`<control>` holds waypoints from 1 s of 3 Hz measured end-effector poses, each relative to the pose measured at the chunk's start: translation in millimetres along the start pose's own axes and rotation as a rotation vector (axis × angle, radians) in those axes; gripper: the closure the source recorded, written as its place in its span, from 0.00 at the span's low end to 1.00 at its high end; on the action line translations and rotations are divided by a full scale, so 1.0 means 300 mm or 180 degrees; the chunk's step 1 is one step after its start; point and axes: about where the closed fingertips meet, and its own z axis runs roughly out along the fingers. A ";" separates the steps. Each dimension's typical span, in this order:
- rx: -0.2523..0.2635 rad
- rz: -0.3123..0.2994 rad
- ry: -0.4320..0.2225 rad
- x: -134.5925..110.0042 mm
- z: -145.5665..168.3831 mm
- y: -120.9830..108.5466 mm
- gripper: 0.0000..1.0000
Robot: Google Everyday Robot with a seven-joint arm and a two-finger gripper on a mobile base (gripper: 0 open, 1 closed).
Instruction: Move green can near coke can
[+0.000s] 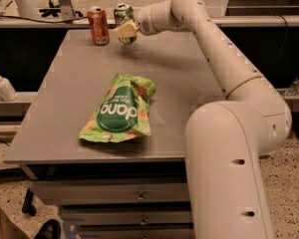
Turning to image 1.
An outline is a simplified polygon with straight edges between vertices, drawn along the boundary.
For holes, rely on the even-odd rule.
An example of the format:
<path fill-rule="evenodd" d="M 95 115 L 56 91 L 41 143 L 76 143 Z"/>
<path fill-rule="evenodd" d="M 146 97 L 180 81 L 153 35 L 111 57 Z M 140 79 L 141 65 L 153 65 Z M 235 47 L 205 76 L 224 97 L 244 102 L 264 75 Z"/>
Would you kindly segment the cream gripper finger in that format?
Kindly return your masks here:
<path fill-rule="evenodd" d="M 138 32 L 138 27 L 134 21 L 128 21 L 125 24 L 114 29 L 114 33 L 118 38 L 135 37 Z"/>

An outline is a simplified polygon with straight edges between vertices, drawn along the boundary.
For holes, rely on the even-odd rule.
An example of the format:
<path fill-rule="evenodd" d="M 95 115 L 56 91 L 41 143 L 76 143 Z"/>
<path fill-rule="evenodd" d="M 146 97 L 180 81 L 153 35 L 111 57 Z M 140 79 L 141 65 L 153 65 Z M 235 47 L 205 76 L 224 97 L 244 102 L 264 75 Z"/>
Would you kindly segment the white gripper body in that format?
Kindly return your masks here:
<path fill-rule="evenodd" d="M 155 28 L 154 23 L 152 22 L 152 9 L 153 5 L 142 7 L 136 15 L 136 23 L 139 31 L 146 36 L 155 35 L 158 33 L 158 30 Z"/>

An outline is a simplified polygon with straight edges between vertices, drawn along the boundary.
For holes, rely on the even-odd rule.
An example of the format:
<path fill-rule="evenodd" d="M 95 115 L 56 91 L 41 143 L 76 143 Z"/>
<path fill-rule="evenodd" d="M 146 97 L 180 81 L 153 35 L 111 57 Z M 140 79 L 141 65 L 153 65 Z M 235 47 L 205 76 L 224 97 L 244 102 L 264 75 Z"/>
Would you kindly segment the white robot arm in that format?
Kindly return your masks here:
<path fill-rule="evenodd" d="M 168 0 L 118 26 L 120 38 L 186 29 L 224 98 L 203 105 L 185 128 L 185 167 L 195 239 L 274 239 L 260 156 L 288 136 L 288 105 L 212 22 L 203 0 Z"/>

